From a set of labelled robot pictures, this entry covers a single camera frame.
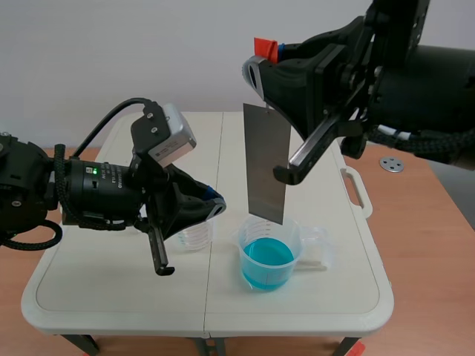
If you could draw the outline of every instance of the orange object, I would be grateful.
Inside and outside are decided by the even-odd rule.
[[[365,349],[366,346],[359,341],[348,351],[347,356],[361,356]]]
[[[254,54],[275,64],[278,62],[278,47],[277,41],[254,38]]]

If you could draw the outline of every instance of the red clamp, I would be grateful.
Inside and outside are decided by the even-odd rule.
[[[269,62],[278,63],[278,43],[270,39],[254,38],[254,53],[256,56],[264,57]]]

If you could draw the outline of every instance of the cup handle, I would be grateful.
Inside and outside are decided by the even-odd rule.
[[[304,246],[319,246],[322,250],[320,263],[331,268],[335,257],[335,246],[325,228],[301,228],[301,241]]]

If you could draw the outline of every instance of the white folding table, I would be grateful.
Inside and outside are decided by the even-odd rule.
[[[270,293],[251,291],[230,242],[248,216],[242,113],[184,113],[197,147],[177,166],[222,194],[228,205],[215,218],[211,246],[186,251],[166,241],[169,277],[154,273],[148,238],[132,228],[98,232],[65,227],[63,240],[45,252],[22,298],[25,319],[47,334],[61,334],[90,355],[88,335],[162,335],[223,338],[243,335],[346,337],[344,355],[358,338],[381,328],[391,316],[393,294],[366,219],[372,208],[359,175],[344,164],[336,142],[303,183],[287,187],[285,214],[302,225],[323,226],[335,246],[328,271],[298,266],[289,282]],[[113,127],[97,161],[128,165],[130,124]],[[301,140],[292,132],[291,152]],[[349,174],[363,208],[350,202]]]

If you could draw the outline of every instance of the measuring cup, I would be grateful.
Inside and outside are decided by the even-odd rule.
[[[239,248],[243,276],[251,287],[258,289],[269,291],[282,286],[292,275],[306,245],[321,248],[320,264],[326,268],[333,261],[333,247],[325,229],[300,227],[289,218],[279,225],[249,217],[232,238]]]
[[[180,231],[177,233],[177,238],[186,249],[200,250],[211,243],[213,233],[213,221],[205,221],[201,224]]]

